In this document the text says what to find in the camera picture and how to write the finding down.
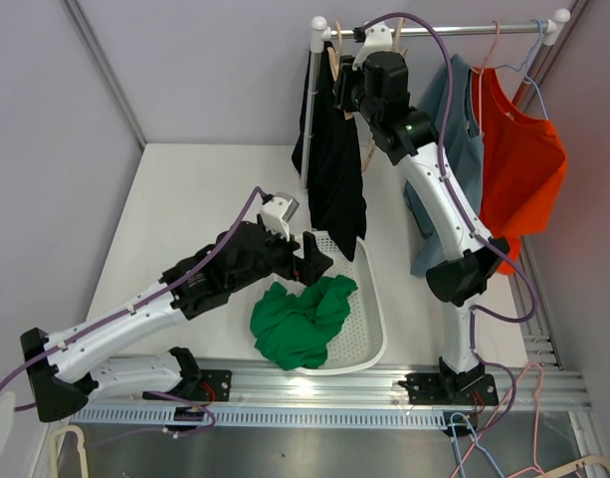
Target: white table surface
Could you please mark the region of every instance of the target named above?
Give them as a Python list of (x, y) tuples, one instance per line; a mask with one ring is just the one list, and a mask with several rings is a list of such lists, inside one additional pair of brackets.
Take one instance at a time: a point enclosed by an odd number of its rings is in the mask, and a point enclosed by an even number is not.
[[(149, 144), (132, 184), (89, 318), (123, 303), (180, 259), (213, 243), (256, 185), (297, 198), (292, 232), (310, 228), (306, 197), (291, 164), (290, 146)], [(364, 173), (366, 244), (382, 301), (388, 346), (380, 363), (436, 364), (443, 347), (443, 313), (424, 279), (409, 274), (422, 239), (401, 195), (402, 178), (382, 153)], [(248, 219), (254, 220), (258, 207)], [(249, 321), (271, 279), (234, 294), (227, 306), (167, 329), (124, 352), (159, 354), (187, 347), (197, 357), (263, 359)], [(508, 278), (495, 275), (483, 303), (514, 317)], [(480, 317), (478, 343), (487, 360), (527, 363), (519, 326)]]

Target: metal grate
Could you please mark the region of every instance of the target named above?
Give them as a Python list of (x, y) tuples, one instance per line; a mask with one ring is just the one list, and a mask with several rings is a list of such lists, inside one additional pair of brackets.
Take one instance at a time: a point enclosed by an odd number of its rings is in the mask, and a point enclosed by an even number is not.
[[(372, 428), (435, 430), (446, 428), (444, 414), (433, 410), (319, 410), (253, 407), (210, 409), (219, 426), (309, 428)], [(73, 415), (73, 423), (196, 425), (175, 421), (175, 406), (88, 405)]]

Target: green cloth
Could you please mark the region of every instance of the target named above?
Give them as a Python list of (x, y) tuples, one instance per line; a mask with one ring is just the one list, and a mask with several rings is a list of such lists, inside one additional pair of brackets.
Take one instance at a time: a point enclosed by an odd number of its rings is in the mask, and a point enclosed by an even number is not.
[(326, 344), (351, 312), (348, 297), (356, 290), (348, 277), (322, 277), (296, 297), (275, 282), (252, 313), (256, 349), (284, 370), (318, 368), (328, 356)]

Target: clothes rack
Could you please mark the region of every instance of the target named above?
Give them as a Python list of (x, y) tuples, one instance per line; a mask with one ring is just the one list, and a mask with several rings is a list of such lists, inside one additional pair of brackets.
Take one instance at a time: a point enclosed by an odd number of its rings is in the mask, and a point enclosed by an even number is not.
[[(549, 50), (553, 47), (558, 39), (563, 26), (570, 20), (570, 12), (566, 9), (557, 10), (551, 20), (541, 21), (543, 25), (543, 42), (532, 61), (532, 65), (528, 69), (528, 73), (532, 78), (541, 65), (541, 60), (547, 56)], [(460, 36), (460, 35), (493, 35), (497, 29), (495, 24), (490, 25), (473, 25), (473, 26), (445, 26), (435, 27), (437, 33), (443, 36)], [(505, 24), (500, 25), (501, 34), (525, 34), (538, 33), (539, 27), (536, 22), (520, 23), (520, 24)], [(340, 30), (339, 32), (344, 39), (353, 38), (352, 30)], [(403, 28), (401, 31), (402, 37), (426, 37), (429, 32), (423, 27)], [(311, 37), (309, 44), (309, 64), (308, 69), (308, 88), (306, 91), (306, 110), (305, 110), (305, 134), (303, 143), (303, 166), (301, 172), (301, 187), (306, 189), (306, 181), (308, 177), (308, 158), (309, 147), (311, 142), (311, 128), (313, 121), (313, 106), (315, 103), (315, 94), (317, 93), (317, 78), (319, 74), (320, 58), (324, 48), (324, 42), (338, 38), (338, 32), (331, 30), (326, 23), (324, 17), (314, 17), (311, 20)], [(515, 95), (515, 102), (526, 95), (532, 86), (528, 83), (521, 83)]]

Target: white corner post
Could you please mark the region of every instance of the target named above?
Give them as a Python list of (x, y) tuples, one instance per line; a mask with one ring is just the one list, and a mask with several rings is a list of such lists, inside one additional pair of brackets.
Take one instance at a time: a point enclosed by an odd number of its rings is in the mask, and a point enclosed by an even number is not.
[[(539, 85), (545, 76), (545, 73), (547, 73), (549, 70), (548, 57), (550, 56), (550, 52), (558, 40), (559, 35), (561, 35), (563, 27), (567, 22), (570, 21), (570, 17), (571, 14), (568, 9), (560, 8), (554, 12), (551, 20), (547, 20), (547, 29), (543, 35), (541, 46), (536, 52), (536, 55), (534, 55), (532, 63), (527, 69), (528, 76), (535, 80)], [(518, 90), (514, 94), (512, 104), (523, 111), (527, 108), (535, 95), (536, 91), (532, 84), (523, 78), (521, 85), (519, 85)]]
[(313, 17), (311, 20), (311, 40), (309, 44), (308, 80), (306, 89), (305, 131), (303, 133), (303, 165), (301, 168), (301, 188), (306, 190), (308, 178), (308, 158), (310, 155), (311, 138), (313, 137), (313, 105), (317, 94), (317, 77), (320, 71), (320, 59), (324, 49), (324, 41), (330, 40), (331, 31), (326, 26), (324, 17)]

